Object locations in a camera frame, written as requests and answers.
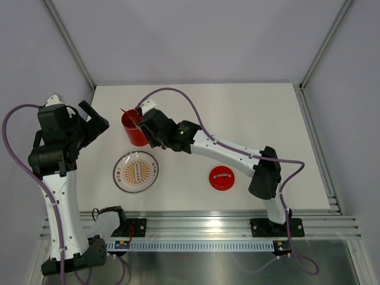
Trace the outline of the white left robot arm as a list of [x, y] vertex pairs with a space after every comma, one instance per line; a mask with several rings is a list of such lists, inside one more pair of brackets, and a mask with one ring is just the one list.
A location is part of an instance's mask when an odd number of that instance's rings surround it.
[[45, 104], [37, 113], [40, 130], [35, 134], [28, 163], [43, 192], [50, 227], [50, 255], [41, 266], [44, 276], [104, 265], [106, 241], [128, 230], [120, 206], [101, 209], [88, 232], [81, 224], [77, 159], [81, 149], [108, 129], [109, 122], [86, 101], [79, 107], [88, 114], [89, 121], [63, 103]]

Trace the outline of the orange fried chicken wing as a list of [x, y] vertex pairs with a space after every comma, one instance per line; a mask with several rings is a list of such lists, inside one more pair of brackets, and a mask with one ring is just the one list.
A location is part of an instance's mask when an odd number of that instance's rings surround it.
[[134, 125], [138, 126], [140, 124], [142, 116], [137, 112], [136, 109], [124, 110], [121, 108], [121, 111], [123, 111], [123, 113], [129, 117]]

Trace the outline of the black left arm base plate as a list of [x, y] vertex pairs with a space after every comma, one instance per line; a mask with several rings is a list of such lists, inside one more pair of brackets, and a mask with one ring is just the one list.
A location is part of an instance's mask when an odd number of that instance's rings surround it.
[[128, 218], [124, 224], [116, 229], [111, 237], [112, 238], [144, 238], [147, 228], [146, 218]]

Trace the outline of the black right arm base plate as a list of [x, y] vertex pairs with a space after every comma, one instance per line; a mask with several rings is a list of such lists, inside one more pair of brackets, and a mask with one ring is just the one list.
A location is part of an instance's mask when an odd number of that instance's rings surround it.
[[[286, 238], [287, 223], [278, 224], [268, 218], [252, 218], [249, 221], [253, 238]], [[289, 222], [291, 237], [305, 237], [303, 223], [300, 218], [291, 218]]]

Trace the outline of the red round lid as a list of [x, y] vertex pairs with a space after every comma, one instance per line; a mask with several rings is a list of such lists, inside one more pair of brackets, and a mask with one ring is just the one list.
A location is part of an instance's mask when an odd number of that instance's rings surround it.
[[210, 185], [218, 191], [227, 191], [235, 184], [235, 174], [227, 166], [216, 166], [208, 175]]

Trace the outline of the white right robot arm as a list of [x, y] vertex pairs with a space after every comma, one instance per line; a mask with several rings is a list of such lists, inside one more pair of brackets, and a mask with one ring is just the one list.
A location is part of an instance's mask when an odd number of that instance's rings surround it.
[[282, 198], [281, 160], [275, 149], [255, 150], [234, 145], [211, 135], [202, 122], [174, 122], [147, 99], [123, 113], [151, 147], [196, 154], [240, 170], [251, 179], [248, 191], [264, 202], [267, 218], [253, 220], [252, 228], [265, 236], [284, 236], [290, 229], [292, 212]]

